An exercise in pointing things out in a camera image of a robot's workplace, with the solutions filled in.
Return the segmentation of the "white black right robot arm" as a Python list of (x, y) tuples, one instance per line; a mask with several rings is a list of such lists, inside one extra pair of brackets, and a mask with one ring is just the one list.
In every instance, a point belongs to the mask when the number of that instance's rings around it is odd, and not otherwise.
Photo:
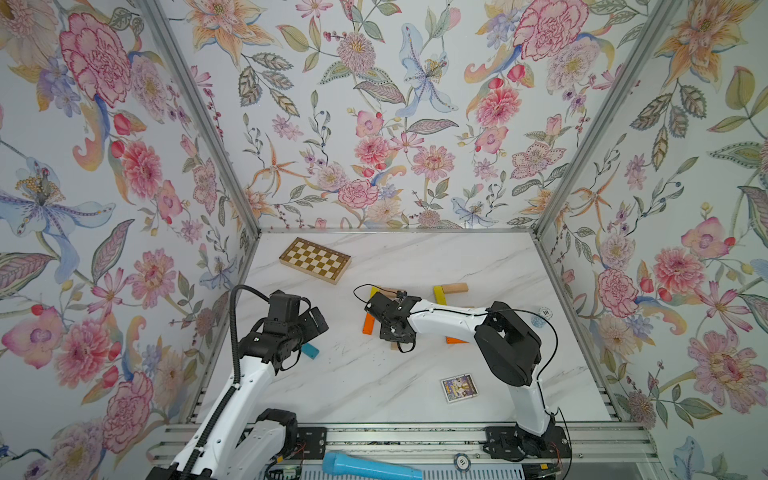
[(518, 444), (544, 449), (557, 441), (562, 430), (537, 377), (542, 341), (516, 310), (499, 301), (487, 308), (440, 305), (399, 291), (393, 298), (373, 294), (365, 311), (389, 342), (414, 346), (420, 334), (434, 334), (475, 344), (490, 372), (509, 387)]

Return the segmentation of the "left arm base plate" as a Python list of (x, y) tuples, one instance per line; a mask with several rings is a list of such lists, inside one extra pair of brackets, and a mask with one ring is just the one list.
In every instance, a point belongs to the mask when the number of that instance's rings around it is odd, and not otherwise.
[(275, 422), (256, 423), (241, 446), (246, 447), (246, 459), (266, 465), (282, 458), (322, 460), (326, 452), (326, 427), (289, 428)]

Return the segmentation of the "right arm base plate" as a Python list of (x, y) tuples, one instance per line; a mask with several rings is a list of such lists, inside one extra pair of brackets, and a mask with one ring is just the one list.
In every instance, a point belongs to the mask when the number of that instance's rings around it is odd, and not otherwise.
[(551, 424), (541, 435), (518, 426), (486, 427), (483, 451), (492, 459), (519, 462), (526, 459), (562, 460), (572, 457), (570, 440), (564, 428)]

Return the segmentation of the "teal block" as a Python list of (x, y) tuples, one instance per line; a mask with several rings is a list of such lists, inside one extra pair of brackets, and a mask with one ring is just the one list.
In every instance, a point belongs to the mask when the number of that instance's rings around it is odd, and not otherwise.
[(316, 359), (320, 353), (319, 349), (310, 343), (306, 343), (301, 347), (301, 351), (304, 355), (308, 356), (312, 360)]

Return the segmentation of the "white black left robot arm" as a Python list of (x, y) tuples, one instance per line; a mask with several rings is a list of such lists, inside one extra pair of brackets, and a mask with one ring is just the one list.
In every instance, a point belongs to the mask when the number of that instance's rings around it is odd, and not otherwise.
[[(237, 329), (242, 292), (267, 303), (266, 316), (244, 335)], [(260, 396), (276, 376), (301, 358), (302, 347), (328, 330), (320, 310), (303, 296), (253, 287), (232, 288), (228, 307), (232, 373), (192, 439), (167, 467), (153, 467), (149, 479), (260, 479), (301, 449), (296, 414), (268, 408)]]

